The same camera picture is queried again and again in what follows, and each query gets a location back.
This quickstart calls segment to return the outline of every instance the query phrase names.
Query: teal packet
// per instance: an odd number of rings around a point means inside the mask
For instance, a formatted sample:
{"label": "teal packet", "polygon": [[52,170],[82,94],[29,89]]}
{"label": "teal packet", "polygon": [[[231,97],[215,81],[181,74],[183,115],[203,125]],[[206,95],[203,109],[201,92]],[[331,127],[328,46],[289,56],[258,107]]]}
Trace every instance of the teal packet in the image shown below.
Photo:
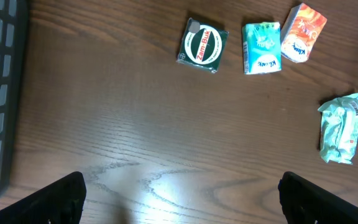
{"label": "teal packet", "polygon": [[177,62],[216,73],[229,32],[192,18],[181,40]]}
{"label": "teal packet", "polygon": [[246,75],[282,69],[279,22],[247,24],[242,28],[242,41]]}
{"label": "teal packet", "polygon": [[326,102],[318,111],[322,112],[321,158],[352,164],[358,139],[358,93]]}

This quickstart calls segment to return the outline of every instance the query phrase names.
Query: brown wooden surface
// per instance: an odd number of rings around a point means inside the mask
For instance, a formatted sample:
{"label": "brown wooden surface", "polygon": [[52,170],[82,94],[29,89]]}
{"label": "brown wooden surface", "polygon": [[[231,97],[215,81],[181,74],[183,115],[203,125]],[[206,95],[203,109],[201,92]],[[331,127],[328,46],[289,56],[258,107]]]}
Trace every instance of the brown wooden surface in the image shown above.
{"label": "brown wooden surface", "polygon": [[[358,206],[358,148],[353,166],[317,150],[320,103],[358,91],[358,1],[306,3],[328,18],[311,58],[245,76],[241,25],[298,2],[32,1],[0,209],[75,170],[82,223],[286,223],[288,170]],[[217,74],[175,62],[189,15],[230,32]]]}

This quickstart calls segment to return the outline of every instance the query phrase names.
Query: wood grain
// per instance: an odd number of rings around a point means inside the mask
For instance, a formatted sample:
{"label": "wood grain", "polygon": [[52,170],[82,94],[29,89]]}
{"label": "wood grain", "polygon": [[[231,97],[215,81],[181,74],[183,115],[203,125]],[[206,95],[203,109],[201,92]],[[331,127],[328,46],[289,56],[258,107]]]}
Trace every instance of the wood grain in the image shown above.
{"label": "wood grain", "polygon": [[[241,25],[295,1],[35,0],[11,186],[0,209],[75,171],[82,223],[286,223],[293,171],[358,206],[353,166],[317,150],[320,103],[358,91],[358,1],[328,18],[311,58],[242,74]],[[175,62],[189,15],[230,32],[217,74]]]}

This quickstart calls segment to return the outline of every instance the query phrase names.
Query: dark green box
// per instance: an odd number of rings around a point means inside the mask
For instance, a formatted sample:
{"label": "dark green box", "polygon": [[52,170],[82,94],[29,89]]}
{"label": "dark green box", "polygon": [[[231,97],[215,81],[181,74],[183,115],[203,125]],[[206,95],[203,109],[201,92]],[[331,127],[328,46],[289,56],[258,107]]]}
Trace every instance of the dark green box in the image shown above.
{"label": "dark green box", "polygon": [[192,18],[187,22],[177,62],[216,73],[229,32]]}

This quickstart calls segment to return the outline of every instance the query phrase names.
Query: small package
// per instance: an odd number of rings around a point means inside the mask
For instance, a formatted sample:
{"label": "small package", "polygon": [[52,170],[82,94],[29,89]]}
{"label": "small package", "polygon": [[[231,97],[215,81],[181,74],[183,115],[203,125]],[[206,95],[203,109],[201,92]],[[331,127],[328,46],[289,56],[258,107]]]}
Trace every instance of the small package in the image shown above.
{"label": "small package", "polygon": [[326,102],[318,111],[322,112],[321,158],[352,164],[358,138],[358,93]]}
{"label": "small package", "polygon": [[293,7],[281,33],[281,50],[284,57],[300,63],[309,59],[327,19],[305,3]]}
{"label": "small package", "polygon": [[189,19],[177,62],[216,73],[228,32]]}
{"label": "small package", "polygon": [[242,41],[246,75],[281,70],[279,22],[247,24],[242,28]]}

